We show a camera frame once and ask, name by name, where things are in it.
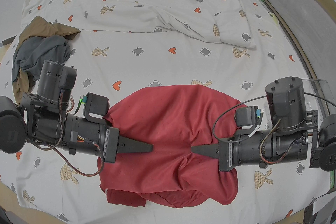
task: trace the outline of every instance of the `wooden headboard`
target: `wooden headboard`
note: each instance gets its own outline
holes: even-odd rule
[[[265,0],[292,37],[308,75],[328,81],[336,98],[336,2]]]

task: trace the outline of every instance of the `red garment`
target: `red garment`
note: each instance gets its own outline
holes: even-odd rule
[[[143,88],[110,108],[104,118],[120,135],[153,144],[148,153],[120,153],[100,173],[113,204],[145,206],[146,200],[175,208],[196,206],[208,198],[223,205],[237,195],[237,171],[219,172],[218,159],[191,152],[191,146],[217,143],[216,118],[240,103],[201,85]],[[219,137],[237,129],[235,109],[216,125]]]

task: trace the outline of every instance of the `red satin fabric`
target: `red satin fabric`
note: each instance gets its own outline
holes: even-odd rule
[[[143,88],[110,108],[104,118],[120,135],[153,144],[148,153],[117,154],[100,173],[113,204],[145,206],[146,200],[174,208],[196,206],[208,198],[223,205],[237,195],[237,172],[219,172],[218,159],[194,154],[191,146],[212,144],[216,118],[240,103],[201,85]],[[216,125],[218,137],[237,126],[235,109]]]

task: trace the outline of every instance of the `brown garment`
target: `brown garment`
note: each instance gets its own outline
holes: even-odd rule
[[[77,28],[61,23],[51,24],[51,22],[47,22],[42,17],[36,16],[20,34],[19,43],[15,51],[18,51],[23,42],[30,37],[50,37],[57,34],[66,39],[73,40],[80,32],[81,31]],[[13,93],[17,104],[20,104],[24,92],[30,93],[32,91],[32,87],[34,86],[32,81],[33,77],[28,76],[28,74],[20,68],[17,81],[13,82]]]

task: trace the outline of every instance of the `gray cloth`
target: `gray cloth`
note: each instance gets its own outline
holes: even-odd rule
[[[12,82],[18,78],[19,69],[39,80],[44,60],[64,63],[70,58],[70,47],[62,36],[30,37],[14,53]]]

